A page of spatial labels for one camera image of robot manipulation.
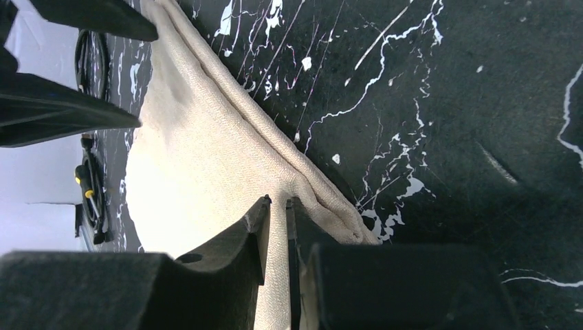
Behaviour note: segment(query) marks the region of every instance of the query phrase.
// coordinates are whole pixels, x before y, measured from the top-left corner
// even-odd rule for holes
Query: screwdriver
[[[101,214],[99,214],[99,209],[97,209],[97,204],[95,203],[95,192],[91,188],[91,178],[87,167],[79,165],[75,168],[75,181],[81,186],[83,196],[91,202],[91,206],[93,206],[93,211],[95,212],[97,219],[101,218]]]

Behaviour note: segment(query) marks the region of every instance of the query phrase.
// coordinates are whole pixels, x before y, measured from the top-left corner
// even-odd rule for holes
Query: black cable
[[[93,84],[91,83],[92,72],[92,52],[95,61],[99,61],[98,69],[101,73],[96,94],[93,94]],[[80,30],[77,38],[77,45],[75,49],[75,75],[77,79],[77,88],[80,92],[105,100],[107,97],[106,83],[109,76],[109,61],[108,53],[105,47],[105,35],[89,30]],[[96,156],[91,151],[94,147],[94,139],[90,136],[83,135],[81,137],[81,145],[83,147],[82,165],[87,169],[86,173],[89,175],[91,182],[91,189],[94,191],[94,201],[98,209],[99,216],[94,212],[90,200],[83,196],[83,212],[91,229],[93,230],[93,244],[101,244],[105,241],[105,234],[103,233],[103,225],[105,215],[105,196],[103,193],[103,178],[99,173],[99,164]]]

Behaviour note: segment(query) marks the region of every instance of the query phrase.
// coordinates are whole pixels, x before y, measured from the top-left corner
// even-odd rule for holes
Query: white wall
[[[42,19],[29,0],[13,0],[19,13],[6,48],[19,71],[76,88],[76,28]],[[75,166],[83,152],[80,136],[22,148],[0,148],[0,254],[10,250],[80,250],[74,238],[78,204]]]
[[[78,30],[49,23],[29,0],[13,2],[19,13],[5,46],[18,59],[19,72],[75,89]],[[80,203],[73,176],[83,156],[79,139],[76,135],[22,148],[0,148],[0,202]]]

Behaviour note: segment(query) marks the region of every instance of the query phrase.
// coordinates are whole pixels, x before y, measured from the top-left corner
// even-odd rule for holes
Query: cream towel
[[[176,258],[273,200],[255,329],[289,328],[285,202],[300,197],[341,243],[379,243],[356,209],[248,96],[174,0],[142,0],[157,27],[152,80],[126,168],[126,200],[147,252]]]

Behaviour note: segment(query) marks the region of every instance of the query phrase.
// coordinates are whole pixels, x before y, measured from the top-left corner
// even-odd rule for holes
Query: black marble table
[[[379,238],[478,245],[526,329],[583,329],[582,0],[180,5]],[[137,115],[150,46],[107,46],[109,100]],[[115,232],[102,249],[142,251],[124,198],[132,130],[98,139]]]

